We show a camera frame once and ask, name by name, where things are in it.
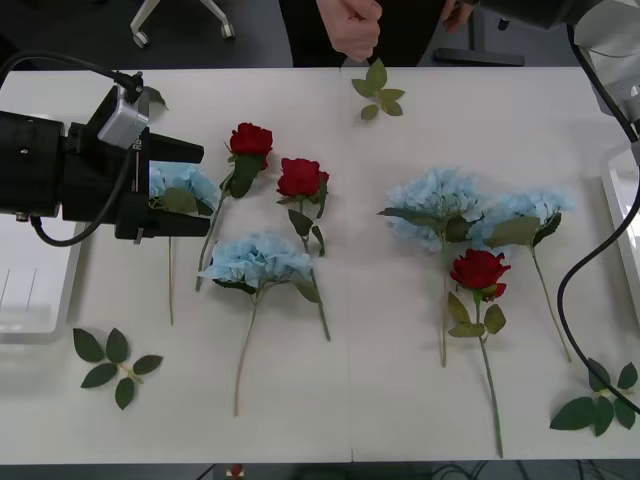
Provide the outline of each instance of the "blue hydrangea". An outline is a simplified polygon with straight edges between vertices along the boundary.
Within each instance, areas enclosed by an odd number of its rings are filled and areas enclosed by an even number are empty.
[[[454,169],[433,169],[417,180],[395,187],[388,197],[391,207],[427,213],[437,218],[462,215],[473,221],[482,216],[475,178],[461,176]],[[399,238],[418,239],[430,251],[442,248],[440,237],[429,227],[419,227],[398,217],[390,217],[388,223]]]
[[[503,195],[484,212],[482,219],[469,229],[474,248],[486,248],[484,240],[491,238],[496,225],[518,216],[538,217],[544,225],[553,215],[574,208],[568,195],[559,190],[532,190],[514,195]]]
[[[216,245],[211,266],[199,275],[257,288],[264,282],[285,282],[294,273],[308,280],[310,270],[309,255],[298,252],[283,237],[261,233]]]
[[[149,162],[149,197],[161,197],[167,188],[186,188],[214,210],[220,201],[220,188],[195,165]]]

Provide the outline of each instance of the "human hand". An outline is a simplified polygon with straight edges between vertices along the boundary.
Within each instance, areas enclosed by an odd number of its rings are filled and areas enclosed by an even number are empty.
[[[378,44],[382,7],[375,0],[316,0],[333,48],[357,62]]]
[[[455,33],[469,20],[473,13],[473,5],[458,3],[456,0],[446,0],[440,19],[448,33]]]

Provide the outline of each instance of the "hydrangea stem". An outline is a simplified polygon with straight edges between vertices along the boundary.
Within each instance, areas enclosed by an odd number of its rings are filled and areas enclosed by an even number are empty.
[[[244,358],[247,354],[247,346],[249,345],[249,337],[251,336],[251,330],[253,330],[253,324],[256,321],[256,313],[258,312],[258,301],[260,300],[261,288],[256,291],[255,300],[253,301],[253,314],[251,315],[251,323],[249,324],[249,330],[247,330],[247,336],[244,339],[244,345],[242,346],[242,353],[240,354],[240,361],[238,362],[238,372],[236,373],[236,387],[233,395],[233,416],[237,417],[239,408],[239,394],[240,394],[240,379],[242,378],[242,367],[244,366]]]
[[[220,210],[222,209],[222,202],[227,198],[226,184],[231,178],[231,175],[228,176],[223,182],[222,194],[220,195],[220,200],[218,201],[218,206],[216,208],[215,213],[213,214],[213,219],[211,220],[211,225],[209,226],[209,231],[207,232],[207,238],[204,241],[204,245],[202,246],[202,252],[200,252],[200,261],[198,262],[198,272],[202,272],[204,270],[204,257],[207,254],[207,249],[209,247],[209,242],[211,241],[211,237],[213,236],[213,230],[216,228],[216,222],[218,221],[218,215],[220,215]],[[202,286],[202,277],[196,278],[196,292],[200,291],[200,287]]]
[[[169,237],[169,317],[173,327],[173,241]]]
[[[536,270],[538,271],[538,276],[540,277],[540,282],[542,283],[542,289],[544,290],[544,296],[547,299],[547,306],[549,307],[549,313],[551,314],[551,319],[553,320],[553,323],[556,326],[556,330],[558,331],[560,342],[562,342],[562,348],[564,348],[564,353],[567,355],[567,361],[571,363],[572,362],[571,353],[569,353],[567,344],[564,341],[564,335],[562,334],[562,330],[560,330],[560,325],[558,325],[558,320],[556,319],[556,315],[555,313],[553,313],[553,307],[551,306],[551,299],[549,298],[549,291],[547,290],[547,284],[544,281],[544,277],[542,276],[542,270],[540,269],[540,264],[538,263],[538,258],[536,257],[536,250],[534,247],[529,247],[529,251],[531,252],[533,263],[536,265]]]
[[[480,323],[480,303],[481,298],[476,299],[476,323]],[[498,400],[496,398],[496,391],[493,386],[493,377],[491,376],[491,367],[489,367],[489,357],[487,356],[487,349],[485,347],[486,340],[478,338],[480,342],[480,348],[482,349],[482,358],[484,359],[484,368],[487,371],[487,381],[489,382],[489,390],[491,391],[491,405],[493,407],[493,425],[496,431],[496,447],[498,449],[498,456],[503,458],[502,453],[502,433],[500,432],[500,415],[498,414]]]
[[[449,315],[449,296],[447,289],[447,241],[441,237],[442,242],[442,353],[440,361],[442,368],[447,366],[447,318]]]

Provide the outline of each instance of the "chair wheel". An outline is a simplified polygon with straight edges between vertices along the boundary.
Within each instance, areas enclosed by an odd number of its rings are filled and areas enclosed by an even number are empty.
[[[236,32],[233,29],[233,25],[231,25],[230,23],[223,24],[220,27],[220,31],[222,32],[222,38],[224,38],[225,40],[233,40],[234,38],[236,38]]]
[[[149,37],[144,33],[138,32],[133,34],[133,42],[139,47],[144,48],[149,44]]]

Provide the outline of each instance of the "white table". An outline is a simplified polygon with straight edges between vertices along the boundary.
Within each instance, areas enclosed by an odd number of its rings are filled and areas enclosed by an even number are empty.
[[[200,239],[176,242],[176,325],[169,325],[167,241],[142,247],[101,227],[83,246],[70,326],[119,328],[134,357],[157,353],[162,367],[120,412],[115,383],[79,388],[89,365],[70,333],[50,347],[0,351],[0,463],[344,462],[494,458],[493,426],[480,352],[450,339],[437,346],[437,263],[399,245],[382,218],[385,192],[435,165],[480,171],[484,190],[555,185],[577,208],[540,247],[555,291],[561,276],[611,231],[598,178],[624,137],[602,115],[573,69],[394,70],[405,116],[357,119],[352,91],[362,70],[149,71],[168,111],[158,133],[205,147],[203,168],[228,172],[223,141],[242,121],[274,132],[267,174],[230,201],[222,239],[270,229],[296,240],[275,182],[279,158],[306,157],[331,174],[317,261],[333,341],[316,310],[288,287],[259,313],[232,416],[235,366],[249,322],[240,292],[193,291]],[[0,108],[84,121],[109,82],[88,73],[14,73]],[[630,458],[640,427],[614,424],[601,438],[548,429],[552,412],[587,394],[586,370],[563,359],[542,290],[524,252],[501,299],[508,325],[489,347],[505,458]],[[640,366],[638,324],[618,252],[600,257],[572,284],[567,312],[585,351],[614,375]]]

